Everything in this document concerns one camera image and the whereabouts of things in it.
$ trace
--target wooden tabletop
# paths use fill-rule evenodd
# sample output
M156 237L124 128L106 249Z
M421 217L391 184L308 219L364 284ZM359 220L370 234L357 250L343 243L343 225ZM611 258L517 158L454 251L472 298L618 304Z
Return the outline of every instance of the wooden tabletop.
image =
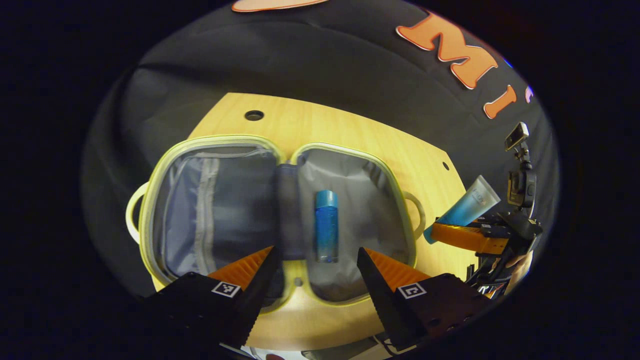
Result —
M244 114L251 110L262 111L264 118L246 120ZM334 143L371 153L391 168L402 190L420 200L427 226L465 193L446 152L393 127L311 102L229 93L200 121L189 138L228 134L263 136L288 158L309 142ZM419 223L418 212L411 202L407 202L407 207L415 227ZM449 272L464 280L467 266L477 264L473 252L441 243L429 245L424 237L418 239L416 248L416 269L432 276ZM162 287L154 282L156 288ZM280 309L260 315L247 345L313 350L351 343L383 331L370 299L354 306L332 307L313 299L305 288L294 288Z

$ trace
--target blue bottle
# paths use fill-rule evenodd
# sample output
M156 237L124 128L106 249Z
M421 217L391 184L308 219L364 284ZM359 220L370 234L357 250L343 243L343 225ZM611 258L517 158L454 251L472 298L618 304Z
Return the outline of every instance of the blue bottle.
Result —
M338 195L331 190L316 194L316 261L338 262Z

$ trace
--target black fabric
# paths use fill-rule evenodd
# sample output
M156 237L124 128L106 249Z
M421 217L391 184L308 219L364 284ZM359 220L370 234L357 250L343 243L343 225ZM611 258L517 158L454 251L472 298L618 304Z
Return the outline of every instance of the black fabric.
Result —
M538 98L527 104L527 83L468 33L467 44L483 46L499 64L474 90L451 74L451 62L437 60L436 51L423 51L395 33L396 26L412 26L426 15L400 1L328 1L258 13L234 13L229 5L151 49L105 98L83 163L89 230L118 279L132 292L152 291L123 224L126 202L164 151L187 138L227 92L316 102L410 133L446 151L465 186L482 174L503 199L496 210L509 208L507 171L517 167L503 141L524 121L538 173L534 216L550 229L560 169ZM496 119L487 118L483 104L507 84L518 101Z

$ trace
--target open toiletry bag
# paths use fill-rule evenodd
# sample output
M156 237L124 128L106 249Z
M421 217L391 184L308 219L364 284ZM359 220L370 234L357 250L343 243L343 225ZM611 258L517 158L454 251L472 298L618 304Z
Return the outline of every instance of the open toiletry bag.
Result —
M337 263L316 262L316 193L339 199ZM142 198L138 226L133 208ZM413 228L405 199L415 203ZM277 310L303 283L318 302L349 306L368 297L356 265L367 247L416 264L415 240L424 211L401 191L391 169L365 152L308 143L290 159L265 138L223 135L194 138L168 150L149 182L131 197L127 228L143 262L164 286L187 272L207 275L275 245L283 256L262 312Z

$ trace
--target gray bag lining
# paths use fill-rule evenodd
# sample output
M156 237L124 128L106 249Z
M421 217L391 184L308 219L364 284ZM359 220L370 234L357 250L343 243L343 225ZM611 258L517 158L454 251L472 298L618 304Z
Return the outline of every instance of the gray bag lining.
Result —
M356 265L361 246L409 261L409 239L391 184L371 161L311 149L298 166L277 166L259 145L189 151L170 165L157 196L156 259L167 274L209 274L270 245L285 260L307 259L310 285L325 300L365 295ZM315 197L339 199L339 262L315 261ZM282 272L268 296L282 294Z

